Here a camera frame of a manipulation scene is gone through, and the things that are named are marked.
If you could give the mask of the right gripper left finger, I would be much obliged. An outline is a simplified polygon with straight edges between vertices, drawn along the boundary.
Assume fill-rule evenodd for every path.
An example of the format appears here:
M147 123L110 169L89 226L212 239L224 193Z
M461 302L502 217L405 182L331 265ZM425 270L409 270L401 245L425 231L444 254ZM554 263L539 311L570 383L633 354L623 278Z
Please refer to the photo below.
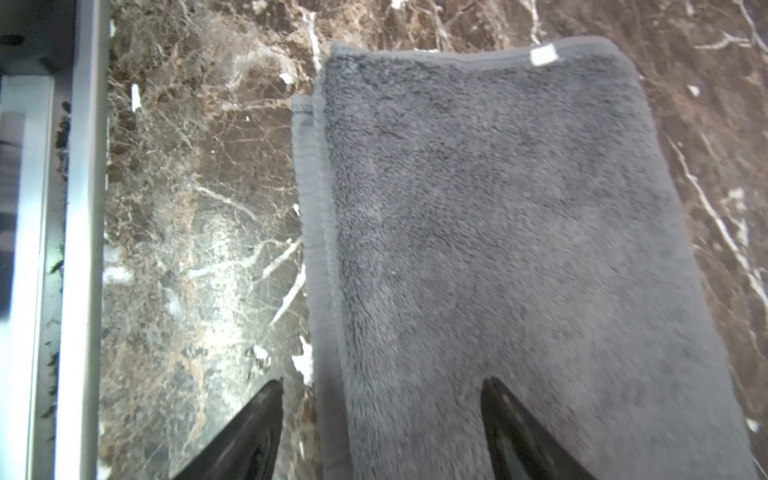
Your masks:
M281 379L268 381L176 480L270 479L283 430Z

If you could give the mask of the grey towel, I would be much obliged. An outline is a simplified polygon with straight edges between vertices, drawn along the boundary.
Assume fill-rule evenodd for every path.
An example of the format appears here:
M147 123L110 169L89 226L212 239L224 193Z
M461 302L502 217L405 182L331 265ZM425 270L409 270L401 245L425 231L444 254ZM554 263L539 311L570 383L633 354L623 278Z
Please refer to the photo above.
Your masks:
M633 63L337 43L292 101L327 479L753 479Z

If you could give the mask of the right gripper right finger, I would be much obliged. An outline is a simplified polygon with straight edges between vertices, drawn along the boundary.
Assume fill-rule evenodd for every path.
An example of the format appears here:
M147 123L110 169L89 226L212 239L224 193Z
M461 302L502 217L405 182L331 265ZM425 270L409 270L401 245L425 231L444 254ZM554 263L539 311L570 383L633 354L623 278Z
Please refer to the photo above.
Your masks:
M483 381L480 404L497 479L595 479L500 379Z

